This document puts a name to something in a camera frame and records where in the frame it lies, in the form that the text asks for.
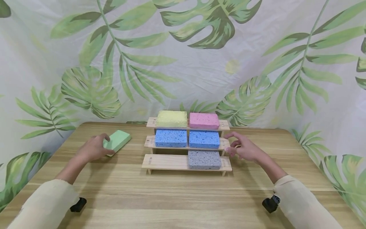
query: wooden tiered shelf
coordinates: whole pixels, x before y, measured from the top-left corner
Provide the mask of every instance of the wooden tiered shelf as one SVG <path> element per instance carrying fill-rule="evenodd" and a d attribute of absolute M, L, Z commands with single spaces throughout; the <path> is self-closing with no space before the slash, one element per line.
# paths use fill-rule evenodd
<path fill-rule="evenodd" d="M 196 128 L 167 128 L 167 127 L 157 127 L 156 117 L 150 117 L 147 121 L 146 127 L 154 129 L 156 134 L 157 129 L 172 129 L 172 130 L 187 130 L 187 134 L 190 130 L 205 130 L 205 131 L 217 131 L 220 138 L 220 146 L 218 149 L 204 149 L 204 148 L 191 148 L 187 144 L 186 147 L 157 147 L 155 145 L 155 135 L 149 135 L 145 140 L 145 147 L 150 148 L 151 154 L 145 154 L 145 158 L 142 163 L 142 168 L 147 169 L 147 172 L 151 174 L 151 170 L 191 170 L 191 171 L 220 171 L 222 176 L 225 175 L 227 171 L 232 171 L 231 163 L 228 157 L 225 157 L 225 148 L 230 147 L 230 142 L 228 139 L 223 138 L 225 130 L 230 130 L 228 121 L 219 120 L 220 126 L 218 129 L 196 129 Z M 222 151 L 221 153 L 221 168 L 219 170 L 193 170 L 188 167 L 188 156 L 187 155 L 171 155 L 171 154 L 156 154 L 156 149 L 194 149 L 194 150 L 215 150 Z"/>

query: black device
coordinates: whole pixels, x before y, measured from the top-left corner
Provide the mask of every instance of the black device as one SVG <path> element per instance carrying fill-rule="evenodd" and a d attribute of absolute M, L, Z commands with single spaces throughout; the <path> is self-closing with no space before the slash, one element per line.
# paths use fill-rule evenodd
<path fill-rule="evenodd" d="M 79 198 L 79 201 L 70 207 L 71 212 L 81 212 L 83 207 L 86 205 L 86 199 L 83 197 Z"/>
<path fill-rule="evenodd" d="M 262 202 L 262 205 L 269 213 L 272 213 L 277 210 L 278 204 L 280 202 L 280 198 L 273 195 L 271 198 L 265 198 Z"/>

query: sponge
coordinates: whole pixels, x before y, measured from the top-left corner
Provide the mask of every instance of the sponge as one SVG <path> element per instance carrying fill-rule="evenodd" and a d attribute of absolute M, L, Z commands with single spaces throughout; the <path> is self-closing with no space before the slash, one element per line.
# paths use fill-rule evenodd
<path fill-rule="evenodd" d="M 199 129 L 218 129 L 219 118 L 217 114 L 190 113 L 189 127 Z"/>
<path fill-rule="evenodd" d="M 188 150 L 189 169 L 214 169 L 221 168 L 221 160 L 218 151 Z"/>
<path fill-rule="evenodd" d="M 217 131 L 191 130 L 189 131 L 189 147 L 218 149 L 220 137 Z"/>
<path fill-rule="evenodd" d="M 187 127 L 187 112 L 186 111 L 159 111 L 157 127 Z"/>
<path fill-rule="evenodd" d="M 155 135 L 155 146 L 187 147 L 187 131 L 157 129 Z"/>
<path fill-rule="evenodd" d="M 106 149 L 112 149 L 116 153 L 119 151 L 126 143 L 131 139 L 130 134 L 123 132 L 122 130 L 117 130 L 110 136 L 110 141 L 103 140 L 103 147 Z"/>

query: green sponge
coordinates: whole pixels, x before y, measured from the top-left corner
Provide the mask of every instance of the green sponge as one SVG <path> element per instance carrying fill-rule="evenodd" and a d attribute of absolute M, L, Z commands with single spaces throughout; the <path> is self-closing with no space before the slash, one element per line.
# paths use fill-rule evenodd
<path fill-rule="evenodd" d="M 103 147 L 106 149 L 112 149 L 116 153 L 120 150 L 126 143 L 131 139 L 130 134 L 123 132 L 122 130 L 117 130 L 110 136 L 110 141 L 104 139 Z"/>

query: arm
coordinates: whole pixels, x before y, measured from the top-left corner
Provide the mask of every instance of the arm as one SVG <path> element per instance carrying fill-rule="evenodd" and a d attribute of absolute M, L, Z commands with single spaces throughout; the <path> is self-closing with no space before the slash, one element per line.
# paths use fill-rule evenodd
<path fill-rule="evenodd" d="M 79 200 L 72 184 L 75 182 L 85 165 L 113 150 L 103 148 L 106 134 L 92 137 L 68 162 L 54 180 L 42 184 L 24 203 L 18 216 L 8 226 L 8 229 L 53 229 L 57 228 L 70 207 Z"/>
<path fill-rule="evenodd" d="M 230 156 L 238 154 L 240 159 L 253 161 L 266 172 L 274 183 L 275 195 L 281 199 L 279 206 L 282 212 L 295 228 L 342 228 L 309 189 L 300 181 L 289 176 L 268 154 L 247 137 L 235 132 L 224 137 L 238 139 L 225 149 Z"/>

